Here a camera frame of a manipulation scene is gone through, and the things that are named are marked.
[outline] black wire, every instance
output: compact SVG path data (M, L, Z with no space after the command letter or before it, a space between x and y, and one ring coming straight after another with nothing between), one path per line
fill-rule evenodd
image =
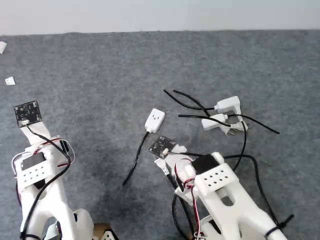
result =
M37 203L38 203L38 201L39 201L39 199L40 199L40 197L41 197L41 194L45 191L45 189L46 189L52 182L54 182L56 179L58 179L59 177L61 177L61 176L68 170L68 168L70 167L70 164L71 164L70 157L69 157L58 145L56 145L53 141L51 141L50 139L46 138L45 136L42 136L41 134L38 134L38 133L32 131L32 130L30 129L29 125L27 125L27 128L29 129L29 131L30 131L33 135L38 136L39 138L47 141L47 142L50 143L52 146L54 146L60 153L62 153L62 154L66 157L68 163L67 163L67 165L65 166L65 168L64 168L61 172L59 172L57 175L55 175L52 179L50 179L50 180L43 186L43 188L41 188L41 190L39 191L39 193L38 193L37 196L35 197L35 199L34 199L34 201L33 201L33 204L32 204L32 206L31 206L31 208L30 208L30 210L29 210L29 213L28 213L28 215L27 215L27 217L26 217L26 219L25 219L24 226L23 226L23 230L22 230L22 232L20 233L20 239L22 239L22 240L25 240L26 237L27 237L27 231L28 231L28 226L29 226L29 223L30 223L30 219L31 219L31 217L32 217L32 214L33 214L34 211L35 211L36 205L37 205Z
M186 156L194 156L194 157L201 157L204 156L203 154L198 154L198 153L192 153L192 152L168 152L169 154L181 154L181 155L186 155Z
M201 157L201 156L204 156L203 154L192 153L192 152L181 152L181 153L179 153L179 154L187 155L187 156L194 156L194 157Z
M25 237L26 238L33 238L33 239L41 240L40 237L38 237L37 235L33 235L33 234L26 234Z
M193 101L195 104L197 104L197 105L201 108L201 110L205 113L205 115L207 115L208 117L210 117L210 114L208 113L208 111L204 108L204 106L202 106L202 104L201 104L198 100L196 100L196 99L193 98L192 96L190 96L190 95L188 95L188 94L186 94L186 93L184 93L184 92L182 92L182 91L173 90L173 92L176 93L176 94L180 94L180 95L182 95L182 96L185 96L185 97L187 97L188 99L190 99L191 101Z
M171 183L172 187L174 189L176 189L178 187L178 184L174 180L174 178L170 174L167 174L166 177L169 179L169 182ZM179 200L180 200L180 203L182 205L182 208L183 208L184 214L186 216L186 219L188 220L188 224L189 224L189 228L190 228L191 234L193 235L194 232L195 232L195 229L194 229L194 224L192 223L191 216L189 214L188 208L186 206L185 201L181 197L179 197ZM174 224L177 226L178 225L178 222L177 222L177 219L176 219L177 217L176 217L176 214L174 214L174 213L175 213L175 211L172 212L172 217L173 217Z
M240 153L240 157L239 157L238 161L236 162L236 165L234 166L233 171L235 171L235 170L237 169L237 167L239 166L239 164L240 164L240 162L241 162L241 159L242 159L242 155L243 155L244 152L245 152L246 143L247 143L247 131L246 131L246 127L245 127L244 121L241 121L241 123L242 123L242 126L243 126L244 141L243 141L243 146L242 146L242 150L241 150L241 153Z
M219 124L221 124L223 126L231 127L230 124L224 123L222 121L219 121L217 119L214 119L214 118L211 118L211 117L208 117L208 116L179 114L178 117L179 118L191 118L191 119L208 119L208 120L217 122L217 123L219 123Z
M264 125L263 123L255 120L254 118L252 118L252 117L250 117L250 116L246 116L246 115L243 115L243 114L230 114L230 115L228 115L228 117L234 117L234 116L241 116L241 117L243 117L243 118L250 119L251 121L254 121L254 122L256 122L257 124L260 124L261 126L263 126L263 127L265 127L266 129L270 130L271 132L274 132L275 134L280 134L280 132L272 129L271 127L268 127L268 126Z
M20 199L19 190L18 190L18 180L15 183L15 193L16 193L16 198L18 199L19 206L22 208L21 199Z
M149 135L149 132L147 131L145 133L145 135L143 136L141 142L140 142L140 145L138 147L138 151L136 152L136 156L135 156L133 165L132 165L128 175L126 176L125 180L123 181L122 186L127 184L127 182L129 181L131 175L134 173L134 170L135 170L135 168L137 166L137 162L138 162L138 158L139 158L139 155L140 155L140 151L141 151L142 145L144 144L144 142L145 142L146 138L148 137L148 135Z
M271 228L269 231L266 232L266 234L264 235L265 236L265 239L268 238L268 236L270 234L272 234L275 230L281 230L283 228L286 227L287 223L290 222L293 218L295 217L295 215L291 214L289 217L287 217L286 220L284 220L283 222L280 222L277 226Z
M202 108L200 107L196 107L196 106L190 106L190 105L187 105L181 101L179 101L178 99L176 99L173 95L171 95L167 90L163 90L170 98L172 98L174 101L176 101L178 104L188 108L188 109L194 109L194 110L203 110ZM215 110L215 107L205 107L204 108L205 110Z
M178 232L180 233L180 235L185 239L185 240L190 240L187 235L184 233L184 231L181 229L181 227L179 226L178 222L177 222L177 217L176 217L176 205L177 202L177 195L175 194L173 196L173 200L172 200L172 206L171 206L171 211L172 211L172 218L173 218L173 222L174 225L176 227L176 229L178 230Z
M270 216L271 216L272 220L274 221L274 223L276 225L279 225L278 219L277 219L274 211L272 210L272 208L271 208L271 206L270 206L270 204L269 204L269 202L267 200L267 197L265 195L265 192L263 190L263 187L261 185L257 160L253 156L247 155L247 154L228 155L228 156L224 156L224 158L225 159L233 159L233 158L239 158L240 156L243 157L243 158L249 158L249 159L252 160L253 165L254 165L256 184L258 186L259 192L260 192L260 194L262 196L262 199L264 200L264 202L265 202L265 204L267 206L267 209L268 209L268 211L270 213Z

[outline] white power adapter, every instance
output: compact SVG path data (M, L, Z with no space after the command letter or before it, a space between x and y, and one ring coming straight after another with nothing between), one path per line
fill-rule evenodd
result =
M165 119L165 113L156 108L152 109L147 118L144 128L149 133L156 133Z
M214 110L217 110L220 114L229 111L233 111L235 114L241 114L240 99L238 96L232 96L218 101L214 106Z
M210 118L216 119L222 123L225 123L226 120L228 119L228 115L219 113L219 114L211 116ZM205 130L205 131L208 131L210 129L215 129L215 128L222 126L220 123L218 123L216 121L209 120L209 119L202 119L201 122L202 122L203 130Z
M214 110L217 110L218 113L226 113L229 111L233 111L235 114L241 114L240 109L240 99L238 96L232 96L226 99L223 99L221 101L218 101L216 105L214 106ZM237 116L239 122L236 124L231 124L232 129L237 129L240 131L243 131L244 128L242 126L242 123L244 123L245 130L248 130L248 126L242 116Z

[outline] small white object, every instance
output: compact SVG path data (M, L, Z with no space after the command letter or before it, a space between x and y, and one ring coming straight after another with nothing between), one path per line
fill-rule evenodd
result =
M5 79L5 83L6 83L7 85L16 85L16 82L15 82L13 76L6 78L6 79Z
M0 54L3 54L7 44L4 41L0 41Z
M156 133L165 119L165 113L156 108L152 109L147 118L144 128L149 133Z
M219 113L219 114L212 115L210 118L218 120L222 123L225 123L226 120L228 119L228 115ZM205 130L205 131L208 131L210 129L215 129L215 128L218 128L221 126L220 123L218 123L216 121L209 120L209 119L202 119L201 122L202 122L203 130Z

